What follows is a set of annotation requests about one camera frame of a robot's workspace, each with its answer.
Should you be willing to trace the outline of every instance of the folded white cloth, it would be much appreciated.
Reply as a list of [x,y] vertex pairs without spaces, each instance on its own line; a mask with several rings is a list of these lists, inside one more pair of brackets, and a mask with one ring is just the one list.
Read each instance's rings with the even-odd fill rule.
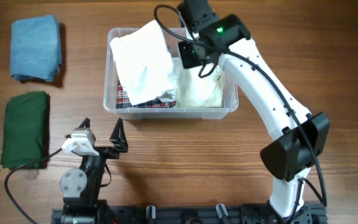
[[[212,63],[206,65],[202,75],[207,74],[212,67]],[[201,66],[184,69],[175,64],[175,72],[178,74],[176,108],[222,107],[224,72],[217,66],[210,76],[200,78],[200,69]]]
[[175,101],[177,75],[165,38],[156,21],[110,42],[123,90],[132,105],[159,98]]

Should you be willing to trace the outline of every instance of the plastic bin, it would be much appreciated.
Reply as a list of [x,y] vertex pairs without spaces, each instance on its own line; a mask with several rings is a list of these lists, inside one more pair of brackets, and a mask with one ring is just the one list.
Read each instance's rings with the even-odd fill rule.
[[[116,64],[110,48],[110,41],[115,37],[131,34],[139,28],[114,28],[108,34],[106,74],[104,81],[103,107],[109,113],[118,114],[122,119],[142,118],[203,118],[222,119],[227,113],[233,112],[239,105],[237,84],[225,75],[226,85],[223,88],[223,101],[220,108],[140,108],[140,109],[116,109],[118,75]],[[170,29],[177,34],[186,36],[184,28]],[[179,40],[164,31],[165,41],[171,50],[172,57],[179,57],[177,43]]]

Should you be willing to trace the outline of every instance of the plaid shirt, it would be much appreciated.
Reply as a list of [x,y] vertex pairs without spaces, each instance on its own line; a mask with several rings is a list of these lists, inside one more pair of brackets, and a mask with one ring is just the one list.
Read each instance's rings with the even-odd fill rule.
[[138,105],[132,105],[129,101],[128,94],[122,89],[121,83],[118,80],[117,85],[117,98],[116,109],[121,108],[173,108],[176,105],[176,101],[169,103],[162,103],[159,99],[147,101],[145,103],[139,103]]

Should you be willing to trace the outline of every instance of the wooden surface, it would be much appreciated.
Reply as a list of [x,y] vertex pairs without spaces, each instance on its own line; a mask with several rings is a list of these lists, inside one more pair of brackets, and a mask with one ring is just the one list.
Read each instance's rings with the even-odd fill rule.
[[[51,96],[51,153],[85,117],[91,119],[96,145],[109,144],[118,117],[102,106],[107,34],[115,27],[141,27],[151,21],[157,2],[0,2],[9,3],[0,4],[0,155],[6,103],[33,90]],[[331,129],[319,159],[329,223],[358,223],[358,1],[212,1],[211,5],[222,17],[237,14],[292,95],[312,112],[326,113]],[[63,24],[63,75],[54,85],[21,84],[9,76],[11,23],[45,14],[56,15]],[[176,25],[172,13],[161,16],[167,26]],[[272,176],[259,151],[271,140],[242,92],[239,101],[239,108],[222,120],[125,121],[129,152],[118,161],[108,161],[112,184],[99,197],[110,205],[138,206],[266,202]],[[60,177],[79,164],[79,157],[61,153],[45,170],[20,171],[9,182],[12,194],[34,220],[49,223],[51,209],[63,205]],[[24,223],[5,193],[7,173],[0,165],[0,223]],[[309,179],[318,183],[314,169]],[[309,188],[305,199],[315,200]]]

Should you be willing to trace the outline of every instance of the green folded cloth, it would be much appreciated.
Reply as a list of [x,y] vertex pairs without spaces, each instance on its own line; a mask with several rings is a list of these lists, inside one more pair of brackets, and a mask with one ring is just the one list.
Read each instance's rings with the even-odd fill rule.
[[[33,91],[11,98],[6,105],[4,142],[1,164],[3,168],[41,159],[48,140],[49,95]],[[30,168],[42,168],[35,163]]]

